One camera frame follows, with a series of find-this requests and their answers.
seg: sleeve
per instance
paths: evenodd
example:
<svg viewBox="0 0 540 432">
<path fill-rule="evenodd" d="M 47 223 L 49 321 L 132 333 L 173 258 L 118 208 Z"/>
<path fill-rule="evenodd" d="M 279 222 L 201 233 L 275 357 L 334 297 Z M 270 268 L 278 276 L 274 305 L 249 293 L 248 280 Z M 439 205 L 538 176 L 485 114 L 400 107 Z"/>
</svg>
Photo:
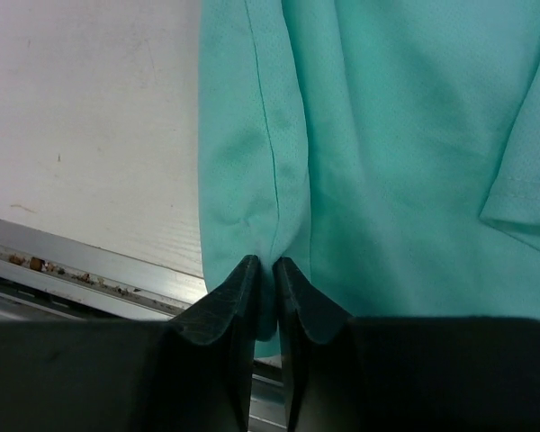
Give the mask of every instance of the sleeve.
<svg viewBox="0 0 540 432">
<path fill-rule="evenodd" d="M 481 218 L 540 250 L 540 61 Z"/>
<path fill-rule="evenodd" d="M 244 255 L 265 269 L 258 338 L 275 334 L 271 266 L 309 269 L 308 141 L 280 0 L 203 0 L 199 71 L 199 201 L 209 290 Z M 256 356 L 277 352 L 275 339 Z"/>
</svg>

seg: turquoise fabric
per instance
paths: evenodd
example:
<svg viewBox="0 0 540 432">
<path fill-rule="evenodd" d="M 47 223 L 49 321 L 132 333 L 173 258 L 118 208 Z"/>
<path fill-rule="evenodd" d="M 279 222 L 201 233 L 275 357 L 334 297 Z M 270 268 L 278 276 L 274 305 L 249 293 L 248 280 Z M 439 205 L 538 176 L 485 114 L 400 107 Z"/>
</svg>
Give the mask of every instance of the turquoise fabric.
<svg viewBox="0 0 540 432">
<path fill-rule="evenodd" d="M 289 256 L 354 314 L 540 318 L 540 0 L 202 0 L 200 56 L 209 289 Z"/>
</svg>

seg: white surface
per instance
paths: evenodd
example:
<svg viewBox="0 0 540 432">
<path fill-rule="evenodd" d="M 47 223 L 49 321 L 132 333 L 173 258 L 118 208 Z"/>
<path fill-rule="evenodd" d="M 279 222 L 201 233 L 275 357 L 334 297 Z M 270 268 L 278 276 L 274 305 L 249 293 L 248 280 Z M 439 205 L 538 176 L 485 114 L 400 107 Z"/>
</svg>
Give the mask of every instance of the white surface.
<svg viewBox="0 0 540 432">
<path fill-rule="evenodd" d="M 0 0 L 0 219 L 202 275 L 198 0 Z"/>
</svg>

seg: scratch mark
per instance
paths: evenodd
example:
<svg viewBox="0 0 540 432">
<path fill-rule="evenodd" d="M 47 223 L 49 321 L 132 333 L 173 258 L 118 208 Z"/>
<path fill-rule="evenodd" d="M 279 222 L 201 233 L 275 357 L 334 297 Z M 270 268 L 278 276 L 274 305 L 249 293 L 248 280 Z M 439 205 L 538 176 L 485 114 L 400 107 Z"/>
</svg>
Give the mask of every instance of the scratch mark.
<svg viewBox="0 0 540 432">
<path fill-rule="evenodd" d="M 28 207 L 24 207 L 23 205 L 20 205 L 20 204 L 12 204 L 10 207 L 13 209 L 22 209 L 28 213 L 36 213 L 36 211 L 29 209 Z"/>
<path fill-rule="evenodd" d="M 152 72 L 154 73 L 154 81 L 158 83 L 158 79 L 156 78 L 156 68 L 154 67 L 154 56 L 152 56 L 152 49 L 150 48 L 148 39 L 145 39 L 144 41 L 146 42 L 146 46 L 148 47 L 148 53 L 150 54 L 150 62 L 152 63 Z"/>
</svg>

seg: teal cloth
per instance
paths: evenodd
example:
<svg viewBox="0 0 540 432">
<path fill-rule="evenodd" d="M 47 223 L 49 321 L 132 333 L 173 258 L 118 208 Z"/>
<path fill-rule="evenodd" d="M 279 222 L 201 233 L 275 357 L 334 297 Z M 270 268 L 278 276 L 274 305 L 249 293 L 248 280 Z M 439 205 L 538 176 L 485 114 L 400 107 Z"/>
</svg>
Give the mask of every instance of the teal cloth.
<svg viewBox="0 0 540 432">
<path fill-rule="evenodd" d="M 201 32 L 209 289 L 288 256 L 353 314 L 540 319 L 540 0 L 202 0 Z"/>
</svg>

